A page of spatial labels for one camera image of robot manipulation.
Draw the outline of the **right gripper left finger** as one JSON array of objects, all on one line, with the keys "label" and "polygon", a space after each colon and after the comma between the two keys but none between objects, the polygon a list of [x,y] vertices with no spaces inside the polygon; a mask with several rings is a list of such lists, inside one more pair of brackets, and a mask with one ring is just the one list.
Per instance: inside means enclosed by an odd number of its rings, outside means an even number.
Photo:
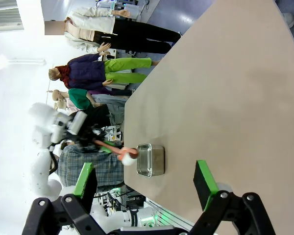
[{"label": "right gripper left finger", "polygon": [[104,235],[90,215],[96,189],[95,168],[92,163],[85,163],[72,194],[53,202],[42,197],[33,201],[22,234],[57,235],[63,226],[72,225],[80,235]]}]

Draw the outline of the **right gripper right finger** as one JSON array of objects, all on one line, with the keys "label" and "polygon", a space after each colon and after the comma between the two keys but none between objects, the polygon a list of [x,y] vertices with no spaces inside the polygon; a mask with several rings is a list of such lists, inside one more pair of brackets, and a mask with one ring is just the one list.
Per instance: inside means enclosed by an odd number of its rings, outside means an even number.
[{"label": "right gripper right finger", "polygon": [[260,196],[248,192],[238,197],[221,190],[205,160],[196,161],[193,183],[203,210],[191,235],[213,235],[222,221],[230,221],[239,235],[274,235]]}]

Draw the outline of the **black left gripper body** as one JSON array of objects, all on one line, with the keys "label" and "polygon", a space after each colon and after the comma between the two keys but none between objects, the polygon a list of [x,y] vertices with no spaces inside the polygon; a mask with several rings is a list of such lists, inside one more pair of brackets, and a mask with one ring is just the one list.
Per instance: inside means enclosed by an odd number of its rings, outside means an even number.
[{"label": "black left gripper body", "polygon": [[105,132],[97,124],[83,124],[77,134],[67,130],[63,139],[63,149],[68,145],[79,144],[82,147],[94,145],[94,140],[104,141]]}]

